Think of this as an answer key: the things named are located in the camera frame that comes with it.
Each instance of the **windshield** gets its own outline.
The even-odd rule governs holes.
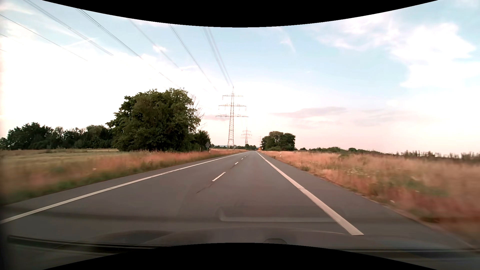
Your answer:
[[[2,1],[9,268],[266,243],[478,269],[479,3],[206,27]]]

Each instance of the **grass field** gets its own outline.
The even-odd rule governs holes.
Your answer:
[[[261,151],[480,243],[480,164],[396,156]]]
[[[116,149],[1,151],[1,204],[233,153],[227,149],[190,153]]]

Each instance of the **asphalt road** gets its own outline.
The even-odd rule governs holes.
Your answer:
[[[131,183],[147,177],[151,178]],[[84,195],[88,196],[65,203]],[[59,203],[43,211],[19,216]],[[162,235],[162,232],[261,225],[362,237],[379,243],[376,247],[469,248],[453,235],[432,230],[255,151],[30,199],[5,206],[2,215],[4,236],[72,242],[128,231]],[[136,239],[139,243],[147,240],[148,236],[143,240]],[[48,250],[18,248],[10,248],[9,252],[15,269],[44,269],[97,257],[71,255],[65,258],[64,255],[50,255]],[[429,262],[418,261],[418,264],[427,266],[425,263]],[[446,260],[436,264],[435,268],[459,267],[453,267],[451,263]]]

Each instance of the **blue sky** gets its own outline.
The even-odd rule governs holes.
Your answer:
[[[35,4],[112,52],[98,50],[23,0],[0,14],[87,59],[2,20],[0,136],[29,122],[64,128],[105,124],[123,102],[152,88],[176,87],[76,9]],[[203,30],[175,25],[205,71],[196,67],[167,24],[86,11],[149,64],[195,94],[203,129],[224,145],[228,121],[215,117],[229,87]],[[480,151],[480,0],[435,2],[311,25],[211,27],[235,92],[235,143],[269,131],[290,132],[300,147],[355,147],[384,152]],[[183,71],[172,64],[163,50]]]

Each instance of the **solid white edge line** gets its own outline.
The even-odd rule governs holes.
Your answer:
[[[212,180],[212,182],[217,180],[218,178],[220,178],[220,176],[222,176],[224,173],[226,173],[226,172],[223,172],[221,175],[217,176],[215,179]]]
[[[333,220],[335,220],[338,225],[342,226],[347,232],[349,232],[351,235],[363,235],[362,232],[360,232],[357,228],[355,228],[350,222],[348,222],[346,219],[342,218],[337,212],[333,211],[328,205],[326,205],[324,202],[322,202],[319,198],[315,197],[312,193],[310,193],[308,190],[306,190],[303,186],[301,186],[299,183],[295,182],[293,179],[291,179],[288,175],[286,175],[284,172],[279,170],[277,167],[275,167],[272,163],[270,163],[268,160],[266,160],[264,157],[262,157],[270,166],[272,166],[277,172],[279,172],[283,177],[285,177],[287,180],[290,181],[296,188],[298,188],[301,192],[303,192],[312,202],[314,202],[318,207],[320,207],[327,215],[329,215]]]
[[[236,155],[239,155],[239,154],[241,154],[241,153],[238,153],[238,154],[235,154],[235,155],[228,155],[226,157],[222,157],[222,158],[219,158],[219,159],[216,159],[216,160],[221,160],[221,159],[233,157],[233,156],[236,156]],[[142,178],[142,179],[134,180],[134,181],[131,181],[131,182],[128,182],[128,183],[116,185],[116,186],[109,187],[109,188],[106,188],[106,189],[102,189],[102,190],[99,190],[99,191],[95,191],[95,192],[92,192],[92,193],[89,193],[89,194],[78,196],[78,197],[75,197],[75,198],[72,198],[72,199],[69,199],[69,200],[66,200],[66,201],[62,201],[62,202],[59,202],[59,203],[56,203],[56,204],[45,206],[45,207],[42,207],[42,208],[39,208],[39,209],[36,209],[36,210],[32,210],[32,211],[29,211],[29,212],[26,212],[26,213],[23,213],[23,214],[20,214],[20,215],[16,215],[16,216],[1,220],[0,224],[4,224],[4,223],[10,222],[10,221],[14,221],[14,220],[19,219],[19,218],[23,218],[23,217],[26,217],[26,216],[29,216],[29,215],[32,215],[32,214],[35,214],[35,213],[38,213],[38,212],[41,212],[41,211],[45,211],[45,210],[50,209],[50,208],[54,208],[54,207],[57,207],[57,206],[60,206],[60,205],[63,205],[63,204],[69,203],[69,202],[73,202],[73,201],[83,199],[83,198],[86,198],[86,197],[89,197],[89,196],[92,196],[92,195],[95,195],[95,194],[99,194],[99,193],[102,193],[102,192],[105,192],[105,191],[108,191],[108,190],[112,190],[112,189],[119,188],[119,187],[122,187],[122,186],[125,186],[125,185],[133,184],[133,183],[140,182],[140,181],[143,181],[143,180],[146,180],[146,179],[154,178],[154,177],[161,176],[161,175],[171,173],[171,172],[180,171],[180,170],[183,170],[183,169],[186,169],[186,168],[202,165],[202,164],[209,163],[209,162],[216,161],[216,160],[210,160],[210,161],[190,165],[190,166],[187,166],[187,167],[183,167],[183,168],[180,168],[180,169],[172,170],[172,171],[169,171],[169,172],[159,173],[159,174],[148,176],[148,177],[145,177],[145,178]]]

